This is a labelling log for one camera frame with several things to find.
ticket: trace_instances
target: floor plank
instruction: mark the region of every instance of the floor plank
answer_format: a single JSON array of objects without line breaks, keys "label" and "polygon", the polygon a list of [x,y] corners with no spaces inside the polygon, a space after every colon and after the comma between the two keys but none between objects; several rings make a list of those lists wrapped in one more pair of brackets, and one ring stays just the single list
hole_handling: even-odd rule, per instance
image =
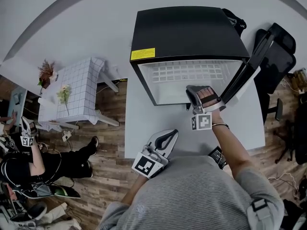
[{"label": "floor plank", "polygon": [[[49,206],[67,202],[73,208],[74,215],[82,220],[81,226],[84,230],[95,229],[107,205],[114,200],[120,200],[137,177],[136,173],[131,170],[132,160],[124,159],[127,83],[121,82],[118,87],[118,93],[114,93],[109,88],[101,91],[96,98],[96,108],[99,108],[104,115],[118,120],[120,126],[114,127],[104,123],[93,126],[89,122],[78,122],[80,129],[75,130],[70,139],[73,150],[85,146],[94,135],[100,140],[97,155],[90,158],[94,177],[75,180],[74,188],[81,194],[81,199],[57,197],[46,199]],[[293,120],[298,107],[297,98],[290,89],[285,89],[281,85],[271,96],[271,106],[276,104],[277,98],[281,98],[284,103],[283,119],[277,122],[274,114],[268,115],[265,123],[266,146],[252,150],[250,154],[267,177],[278,177],[283,172],[291,173],[298,186],[300,178],[305,173],[306,165],[298,165],[295,161],[287,162],[288,154],[276,165],[274,160],[282,152],[284,143],[273,135],[275,129],[283,130],[286,119]],[[69,150],[68,144],[62,141],[60,133],[41,132],[40,141],[50,144],[52,148],[56,147],[59,151]],[[292,178],[286,175],[282,179],[291,181]],[[62,179],[61,183],[71,185],[71,181],[67,179]],[[277,180],[271,183],[282,198],[294,200],[293,189],[290,185]]]}]

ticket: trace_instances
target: yellow sticker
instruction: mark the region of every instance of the yellow sticker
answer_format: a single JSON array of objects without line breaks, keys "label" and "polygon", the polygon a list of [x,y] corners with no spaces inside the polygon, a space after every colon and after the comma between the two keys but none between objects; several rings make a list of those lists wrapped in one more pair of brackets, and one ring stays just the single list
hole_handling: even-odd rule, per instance
[{"label": "yellow sticker", "polygon": [[154,56],[155,56],[155,48],[140,49],[131,52],[131,60],[152,58]]}]

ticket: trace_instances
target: bracelet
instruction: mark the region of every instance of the bracelet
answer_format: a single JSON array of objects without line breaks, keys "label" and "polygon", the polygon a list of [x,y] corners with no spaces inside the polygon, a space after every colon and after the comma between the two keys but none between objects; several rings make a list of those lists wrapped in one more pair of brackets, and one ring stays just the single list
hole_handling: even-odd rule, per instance
[{"label": "bracelet", "polygon": [[224,125],[224,126],[226,126],[226,127],[229,129],[229,126],[228,126],[227,124],[225,124],[225,123],[216,123],[216,124],[212,124],[212,127],[213,127],[213,126],[217,126],[217,125]]}]

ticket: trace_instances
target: wall outlet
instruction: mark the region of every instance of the wall outlet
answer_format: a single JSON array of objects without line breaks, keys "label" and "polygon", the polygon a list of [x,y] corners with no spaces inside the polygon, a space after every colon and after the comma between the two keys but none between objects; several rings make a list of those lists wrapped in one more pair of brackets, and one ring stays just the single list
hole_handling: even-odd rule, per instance
[{"label": "wall outlet", "polygon": [[67,141],[71,137],[71,132],[70,131],[64,131],[64,135],[62,137],[63,141]]}]

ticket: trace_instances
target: black office chair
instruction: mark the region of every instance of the black office chair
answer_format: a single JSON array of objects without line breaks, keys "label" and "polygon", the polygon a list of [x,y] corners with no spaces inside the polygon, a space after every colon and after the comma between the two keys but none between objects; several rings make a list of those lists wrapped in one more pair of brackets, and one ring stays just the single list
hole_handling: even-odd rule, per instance
[{"label": "black office chair", "polygon": [[295,40],[276,23],[268,31],[263,29],[257,31],[254,50],[267,34],[273,34],[275,38],[260,64],[261,70],[259,74],[254,79],[260,101],[263,123],[265,123],[267,114],[273,112],[275,112],[275,119],[277,121],[281,120],[283,115],[283,102],[281,99],[278,99],[277,105],[269,108],[270,96],[268,94],[274,93],[280,81],[296,64],[296,59],[293,55],[296,48]]}]

